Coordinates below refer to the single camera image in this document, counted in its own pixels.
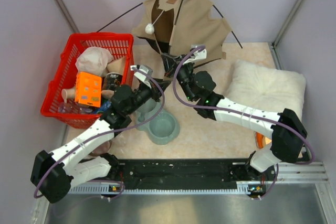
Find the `beige fabric pet tent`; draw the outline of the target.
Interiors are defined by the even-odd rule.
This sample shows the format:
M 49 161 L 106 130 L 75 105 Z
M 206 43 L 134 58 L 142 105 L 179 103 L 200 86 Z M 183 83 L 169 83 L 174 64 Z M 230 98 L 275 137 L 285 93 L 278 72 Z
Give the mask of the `beige fabric pet tent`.
M 207 58 L 197 62 L 198 66 L 226 59 L 223 43 L 232 28 L 225 18 L 212 16 L 210 0 L 146 0 L 143 5 L 144 15 L 132 35 L 145 39 L 157 53 L 179 56 L 187 54 L 191 45 L 204 45 Z M 153 23 L 163 10 L 154 25 L 154 34 L 147 34 L 146 25 Z

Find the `black tent pole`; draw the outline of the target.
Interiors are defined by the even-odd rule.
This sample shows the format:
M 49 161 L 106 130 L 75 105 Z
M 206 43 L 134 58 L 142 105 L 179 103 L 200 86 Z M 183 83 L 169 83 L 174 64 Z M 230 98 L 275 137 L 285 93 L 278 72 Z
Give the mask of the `black tent pole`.
M 143 2 L 133 6 L 132 8 L 128 9 L 127 11 L 125 11 L 124 13 L 120 14 L 118 17 L 116 17 L 115 19 L 111 20 L 110 22 L 108 22 L 107 24 L 105 24 L 104 26 L 102 26 L 100 29 L 98 29 L 96 32 L 99 33 L 101 31 L 103 31 L 105 28 L 107 28 L 108 26 L 110 26 L 112 23 L 116 22 L 117 20 L 119 20 L 120 18 L 124 17 L 125 15 L 127 15 L 128 13 L 134 11 L 135 9 L 139 8 L 140 6 L 143 5 Z
M 213 8 L 216 10 L 216 12 L 218 13 L 218 15 L 221 17 L 221 18 L 224 18 L 224 15 L 222 14 L 222 12 L 217 8 L 217 6 L 215 4 L 213 4 Z M 236 42 L 238 43 L 239 47 L 241 49 L 243 49 L 243 46 L 241 44 L 241 42 L 239 41 L 239 39 L 237 38 L 236 34 L 234 33 L 234 31 L 232 30 L 231 31 L 231 34 L 234 36 Z

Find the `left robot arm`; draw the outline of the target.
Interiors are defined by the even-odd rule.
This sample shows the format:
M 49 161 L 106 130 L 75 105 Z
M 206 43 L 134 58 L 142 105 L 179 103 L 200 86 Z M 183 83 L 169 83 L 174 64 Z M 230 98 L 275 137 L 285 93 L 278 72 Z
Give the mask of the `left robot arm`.
M 169 81 L 150 78 L 132 90 L 130 86 L 119 86 L 111 98 L 111 105 L 82 133 L 52 152 L 39 152 L 34 160 L 30 181 L 35 185 L 34 198 L 46 197 L 57 202 L 70 189 L 70 175 L 66 168 L 78 164 L 86 155 L 102 143 L 114 138 L 115 134 L 126 131 L 131 122 L 129 115 L 149 99 L 163 99 Z

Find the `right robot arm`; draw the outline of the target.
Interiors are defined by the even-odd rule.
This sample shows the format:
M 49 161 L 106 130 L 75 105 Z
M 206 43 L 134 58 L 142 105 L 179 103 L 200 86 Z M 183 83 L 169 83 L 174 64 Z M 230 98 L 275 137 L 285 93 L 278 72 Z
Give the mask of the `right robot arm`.
M 207 71 L 194 73 L 194 62 L 200 52 L 177 57 L 162 53 L 165 77 L 172 78 L 182 88 L 187 100 L 184 105 L 193 108 L 201 117 L 217 122 L 240 125 L 271 139 L 271 143 L 252 153 L 245 174 L 258 179 L 269 167 L 280 162 L 295 164 L 307 137 L 307 131 L 296 113 L 288 108 L 269 112 L 244 106 L 214 92 L 216 87 Z

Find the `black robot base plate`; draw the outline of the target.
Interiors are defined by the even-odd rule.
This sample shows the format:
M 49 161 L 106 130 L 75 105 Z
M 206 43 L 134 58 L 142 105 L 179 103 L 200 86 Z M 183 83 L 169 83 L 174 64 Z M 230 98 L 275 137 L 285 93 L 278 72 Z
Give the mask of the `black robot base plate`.
M 260 173 L 246 159 L 120 159 L 106 180 L 123 182 L 126 189 L 235 189 L 237 182 L 260 185 L 275 177 L 274 168 Z

